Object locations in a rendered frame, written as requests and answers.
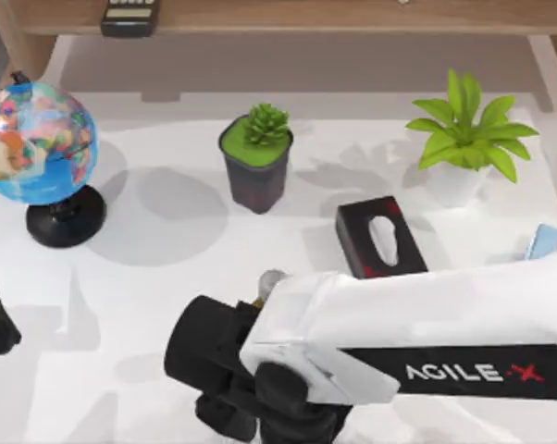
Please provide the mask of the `succulent in dark pot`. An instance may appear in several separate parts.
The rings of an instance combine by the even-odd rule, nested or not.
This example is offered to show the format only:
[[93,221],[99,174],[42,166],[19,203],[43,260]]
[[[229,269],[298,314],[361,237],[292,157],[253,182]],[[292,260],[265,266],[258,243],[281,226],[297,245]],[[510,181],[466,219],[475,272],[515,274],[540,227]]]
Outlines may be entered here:
[[219,135],[231,197],[255,214],[282,197],[294,136],[288,112],[270,103],[253,105]]

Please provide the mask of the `grey light bulb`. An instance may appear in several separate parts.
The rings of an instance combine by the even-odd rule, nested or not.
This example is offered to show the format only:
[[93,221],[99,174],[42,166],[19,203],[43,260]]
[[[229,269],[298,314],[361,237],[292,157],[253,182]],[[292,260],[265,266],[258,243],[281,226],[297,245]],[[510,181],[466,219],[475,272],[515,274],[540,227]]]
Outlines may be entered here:
[[262,307],[266,303],[273,289],[280,281],[288,276],[289,275],[286,272],[278,269],[269,269],[265,271],[258,279],[258,294],[255,300],[255,305]]

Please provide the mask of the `black tissue box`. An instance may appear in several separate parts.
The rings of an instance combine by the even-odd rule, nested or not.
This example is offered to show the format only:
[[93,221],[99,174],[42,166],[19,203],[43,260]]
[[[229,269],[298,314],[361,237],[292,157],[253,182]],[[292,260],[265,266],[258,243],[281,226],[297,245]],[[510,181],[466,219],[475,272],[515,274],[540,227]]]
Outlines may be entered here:
[[340,205],[336,231],[356,278],[428,271],[402,209],[392,196]]

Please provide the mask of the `wooden desk shelf unit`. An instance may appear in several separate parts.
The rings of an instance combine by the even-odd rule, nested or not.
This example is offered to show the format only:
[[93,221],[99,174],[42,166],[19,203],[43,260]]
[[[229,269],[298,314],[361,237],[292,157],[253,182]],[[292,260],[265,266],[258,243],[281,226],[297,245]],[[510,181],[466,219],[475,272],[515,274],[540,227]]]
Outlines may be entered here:
[[0,0],[8,66],[74,92],[421,89],[450,63],[522,91],[525,38],[557,59],[557,0],[161,0],[150,39],[106,39],[106,0]]

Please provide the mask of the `leafy plant in white pot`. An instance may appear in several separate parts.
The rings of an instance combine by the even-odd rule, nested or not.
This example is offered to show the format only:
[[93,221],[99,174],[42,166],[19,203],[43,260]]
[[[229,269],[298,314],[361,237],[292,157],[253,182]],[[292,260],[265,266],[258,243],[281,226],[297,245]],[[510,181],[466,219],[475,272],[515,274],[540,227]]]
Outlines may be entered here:
[[518,181],[514,160],[531,159],[523,139],[539,132],[509,119],[514,102],[514,96],[500,95],[484,105],[480,82],[453,68],[447,73],[446,98],[413,101],[426,115],[405,127],[427,135],[417,167],[427,173],[426,187],[441,205],[473,201],[492,170],[512,184]]

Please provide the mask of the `black calculator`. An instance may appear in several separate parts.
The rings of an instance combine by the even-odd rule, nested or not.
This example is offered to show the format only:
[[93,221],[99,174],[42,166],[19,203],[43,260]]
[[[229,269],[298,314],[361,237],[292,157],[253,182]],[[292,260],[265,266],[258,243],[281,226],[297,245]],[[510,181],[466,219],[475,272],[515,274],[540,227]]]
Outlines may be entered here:
[[162,0],[106,0],[100,31],[108,38],[148,38],[155,32]]

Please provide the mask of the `blue globe on black stand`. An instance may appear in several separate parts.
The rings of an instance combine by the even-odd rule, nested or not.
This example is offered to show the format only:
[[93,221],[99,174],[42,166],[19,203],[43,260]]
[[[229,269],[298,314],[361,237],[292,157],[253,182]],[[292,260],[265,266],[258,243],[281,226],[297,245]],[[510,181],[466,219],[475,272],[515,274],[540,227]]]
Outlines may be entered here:
[[89,180],[98,160],[91,114],[74,96],[21,71],[0,90],[0,194],[25,204],[43,246],[65,249],[103,226],[106,203]]

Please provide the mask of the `light blue book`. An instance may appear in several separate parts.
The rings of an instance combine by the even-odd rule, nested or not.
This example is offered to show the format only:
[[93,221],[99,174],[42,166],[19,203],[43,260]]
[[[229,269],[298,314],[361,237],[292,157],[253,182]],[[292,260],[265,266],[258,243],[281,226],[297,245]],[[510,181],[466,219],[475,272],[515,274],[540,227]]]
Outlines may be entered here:
[[524,259],[533,260],[557,253],[557,228],[540,224],[527,246]]

